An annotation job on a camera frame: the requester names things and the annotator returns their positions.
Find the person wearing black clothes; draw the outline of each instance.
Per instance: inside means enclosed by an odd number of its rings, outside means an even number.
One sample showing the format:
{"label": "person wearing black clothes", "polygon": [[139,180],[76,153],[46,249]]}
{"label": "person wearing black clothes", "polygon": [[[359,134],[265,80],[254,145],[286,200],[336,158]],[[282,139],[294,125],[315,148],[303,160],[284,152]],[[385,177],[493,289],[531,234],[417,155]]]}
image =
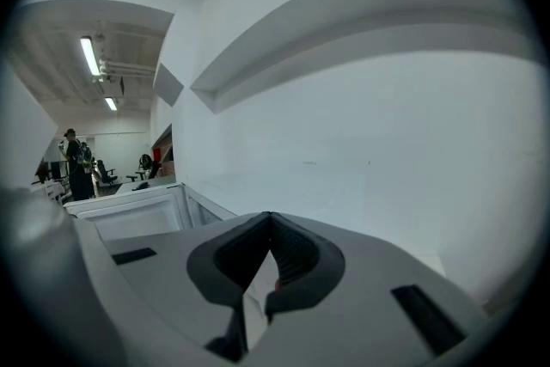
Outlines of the person wearing black clothes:
{"label": "person wearing black clothes", "polygon": [[89,199],[89,185],[82,164],[78,163],[80,142],[76,139],[76,133],[69,129],[65,134],[68,141],[67,151],[61,153],[69,163],[69,184],[73,200]]}

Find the black rectangular strip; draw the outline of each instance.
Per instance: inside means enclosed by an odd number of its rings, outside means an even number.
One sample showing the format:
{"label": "black rectangular strip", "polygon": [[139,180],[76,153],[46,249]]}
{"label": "black rectangular strip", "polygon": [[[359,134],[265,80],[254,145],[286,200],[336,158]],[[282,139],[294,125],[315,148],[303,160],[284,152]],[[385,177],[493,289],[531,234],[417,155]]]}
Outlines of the black rectangular strip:
{"label": "black rectangular strip", "polygon": [[132,263],[133,261],[147,259],[153,255],[156,255],[156,252],[151,248],[141,248],[135,249],[134,251],[128,251],[127,253],[113,254],[111,257],[113,257],[117,265],[124,265],[126,263]]}
{"label": "black rectangular strip", "polygon": [[466,338],[417,285],[401,286],[391,292],[436,355]]}

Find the ceiling light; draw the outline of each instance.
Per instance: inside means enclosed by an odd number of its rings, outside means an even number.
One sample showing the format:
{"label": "ceiling light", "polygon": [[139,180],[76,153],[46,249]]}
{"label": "ceiling light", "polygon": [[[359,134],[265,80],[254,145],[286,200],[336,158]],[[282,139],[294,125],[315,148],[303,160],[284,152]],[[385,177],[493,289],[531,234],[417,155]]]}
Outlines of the ceiling light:
{"label": "ceiling light", "polygon": [[94,47],[92,46],[92,39],[90,37],[82,37],[80,39],[82,50],[84,51],[84,57],[88,62],[88,67],[92,75],[99,76],[100,70],[97,69],[97,62],[95,61]]}
{"label": "ceiling light", "polygon": [[107,102],[111,110],[117,110],[117,107],[114,105],[113,98],[106,98],[105,101]]}

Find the ceiling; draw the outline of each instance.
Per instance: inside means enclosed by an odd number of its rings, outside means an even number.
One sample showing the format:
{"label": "ceiling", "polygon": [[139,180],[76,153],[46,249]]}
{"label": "ceiling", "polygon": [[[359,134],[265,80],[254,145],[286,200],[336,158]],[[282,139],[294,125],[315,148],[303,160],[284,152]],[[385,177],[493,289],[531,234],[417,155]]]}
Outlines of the ceiling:
{"label": "ceiling", "polygon": [[[110,96],[118,109],[149,111],[171,17],[156,9],[104,0],[36,3],[16,18],[6,57],[38,102],[107,107],[105,97]],[[90,73],[80,46],[83,36],[92,37],[97,60],[108,60],[110,74],[102,83]]]}

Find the red object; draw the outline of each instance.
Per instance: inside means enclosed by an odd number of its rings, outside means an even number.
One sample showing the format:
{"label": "red object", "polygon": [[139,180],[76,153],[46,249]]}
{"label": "red object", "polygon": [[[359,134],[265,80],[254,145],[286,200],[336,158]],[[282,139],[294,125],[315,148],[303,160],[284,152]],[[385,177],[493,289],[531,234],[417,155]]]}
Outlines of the red object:
{"label": "red object", "polygon": [[153,161],[161,161],[161,149],[153,149]]}

